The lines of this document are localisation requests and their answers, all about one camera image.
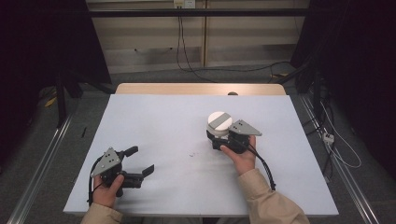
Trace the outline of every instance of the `person's left hand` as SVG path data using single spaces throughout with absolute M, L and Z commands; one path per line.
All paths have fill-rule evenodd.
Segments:
M 114 202 L 116 201 L 117 190 L 119 190 L 119 188 L 121 187 L 123 180 L 124 176 L 118 175 L 117 178 L 113 181 L 113 184 L 111 184 L 110 188 L 107 188 L 102 184 L 103 181 L 99 175 L 94 176 L 93 187 L 99 187 L 93 192 L 93 202 L 109 208 L 113 208 Z

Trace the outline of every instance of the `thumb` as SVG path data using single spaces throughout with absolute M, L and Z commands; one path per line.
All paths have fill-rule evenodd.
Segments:
M 226 154 L 228 157 L 230 157 L 230 159 L 233 162 L 236 162 L 238 160 L 238 155 L 236 155 L 236 153 L 234 153 L 232 150 L 230 150 L 228 147 L 222 145 L 220 146 L 221 151 L 224 152 L 224 154 Z
M 113 183 L 111 184 L 109 190 L 112 193 L 116 194 L 117 190 L 119 190 L 119 188 L 121 187 L 123 180 L 124 180 L 124 176 L 123 175 L 118 175 L 116 177 L 116 179 L 113 181 Z

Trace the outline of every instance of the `sleeve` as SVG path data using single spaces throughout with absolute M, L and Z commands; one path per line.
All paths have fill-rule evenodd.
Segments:
M 116 210 L 93 203 L 82 219 L 81 224 L 116 224 L 120 223 L 121 219 L 122 214 Z
M 240 175 L 238 181 L 247 200 L 250 223 L 309 223 L 296 203 L 270 189 L 258 169 Z

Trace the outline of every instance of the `horizontal black bar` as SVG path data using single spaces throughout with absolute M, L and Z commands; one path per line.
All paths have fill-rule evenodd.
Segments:
M 183 9 L 92 9 L 90 11 L 24 11 L 38 15 L 108 17 L 304 17 L 309 15 L 335 15 L 332 10 L 309 8 L 183 8 Z

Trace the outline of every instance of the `white tabletop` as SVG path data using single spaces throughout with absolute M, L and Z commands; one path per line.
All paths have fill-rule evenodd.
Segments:
M 260 132 L 257 150 L 268 163 L 276 190 L 308 216 L 337 215 L 332 195 L 305 137 L 289 96 L 131 95 L 110 97 L 64 211 L 88 210 L 88 179 L 94 161 L 109 147 L 139 146 L 122 165 L 155 171 L 141 189 L 124 189 L 116 209 L 125 215 L 242 217 L 247 204 L 232 161 L 211 148 L 207 117 L 225 111 Z M 265 174 L 260 161 L 256 166 Z

